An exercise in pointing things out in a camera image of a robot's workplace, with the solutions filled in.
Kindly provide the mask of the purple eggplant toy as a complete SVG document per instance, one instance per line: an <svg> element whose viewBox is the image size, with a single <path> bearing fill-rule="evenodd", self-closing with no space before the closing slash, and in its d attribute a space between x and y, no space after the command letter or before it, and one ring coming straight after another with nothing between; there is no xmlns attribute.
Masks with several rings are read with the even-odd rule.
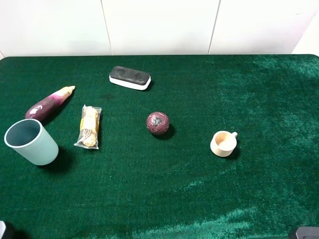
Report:
<svg viewBox="0 0 319 239"><path fill-rule="evenodd" d="M66 99L71 96L75 90L75 86L66 86L60 90L47 96L40 102L33 105L25 114L25 119L35 119L38 121L44 121L48 118L56 109L58 109Z"/></svg>

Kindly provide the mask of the dark red ball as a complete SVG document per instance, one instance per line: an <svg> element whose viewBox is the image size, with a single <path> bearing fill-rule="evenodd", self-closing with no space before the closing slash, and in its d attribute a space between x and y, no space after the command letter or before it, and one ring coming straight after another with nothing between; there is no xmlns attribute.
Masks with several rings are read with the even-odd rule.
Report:
<svg viewBox="0 0 319 239"><path fill-rule="evenodd" d="M146 120L146 126L150 133L154 135L163 135L169 129L169 118L165 113L153 112Z"/></svg>

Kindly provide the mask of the black white board eraser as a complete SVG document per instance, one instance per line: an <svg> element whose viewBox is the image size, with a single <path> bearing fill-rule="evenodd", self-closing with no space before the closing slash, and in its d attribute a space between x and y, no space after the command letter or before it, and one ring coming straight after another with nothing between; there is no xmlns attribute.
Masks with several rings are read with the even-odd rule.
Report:
<svg viewBox="0 0 319 239"><path fill-rule="evenodd" d="M122 87L143 91L148 88L151 76L143 71L115 66L109 74L109 80Z"/></svg>

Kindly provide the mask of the cream wooden cup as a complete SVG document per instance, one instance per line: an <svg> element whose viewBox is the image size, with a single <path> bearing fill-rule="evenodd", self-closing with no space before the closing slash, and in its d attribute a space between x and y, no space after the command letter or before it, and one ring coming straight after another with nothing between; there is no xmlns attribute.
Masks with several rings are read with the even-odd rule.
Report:
<svg viewBox="0 0 319 239"><path fill-rule="evenodd" d="M237 146L238 133L230 133L228 131L218 131L213 136L210 143L211 151L219 157L229 156Z"/></svg>

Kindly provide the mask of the green felt table cloth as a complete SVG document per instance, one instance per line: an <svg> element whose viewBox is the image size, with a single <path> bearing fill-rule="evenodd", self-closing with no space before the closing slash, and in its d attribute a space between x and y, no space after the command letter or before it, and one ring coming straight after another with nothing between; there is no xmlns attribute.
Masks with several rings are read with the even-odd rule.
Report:
<svg viewBox="0 0 319 239"><path fill-rule="evenodd" d="M115 66L149 73L140 91ZM35 166L0 144L0 218L16 239L285 239L319 224L315 55L7 57L0 133L62 87L44 123L59 146ZM99 149L74 146L83 106L101 107ZM146 126L165 113L169 129ZM210 149L237 132L227 157Z"/></svg>

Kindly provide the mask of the wrapped biscuit packet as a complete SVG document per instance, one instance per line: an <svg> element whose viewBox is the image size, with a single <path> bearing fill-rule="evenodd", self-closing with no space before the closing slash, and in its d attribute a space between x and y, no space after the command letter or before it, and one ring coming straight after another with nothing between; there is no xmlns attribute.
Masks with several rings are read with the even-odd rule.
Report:
<svg viewBox="0 0 319 239"><path fill-rule="evenodd" d="M99 149L98 131L101 111L101 107L83 106L80 121L80 132L74 146L86 149Z"/></svg>

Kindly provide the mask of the light blue plastic cup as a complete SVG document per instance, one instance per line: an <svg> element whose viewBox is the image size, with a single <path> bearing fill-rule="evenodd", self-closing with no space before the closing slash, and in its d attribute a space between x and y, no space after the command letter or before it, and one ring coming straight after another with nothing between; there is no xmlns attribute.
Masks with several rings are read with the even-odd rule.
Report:
<svg viewBox="0 0 319 239"><path fill-rule="evenodd" d="M5 144L34 165L43 166L55 160L59 148L36 119L14 123L4 135Z"/></svg>

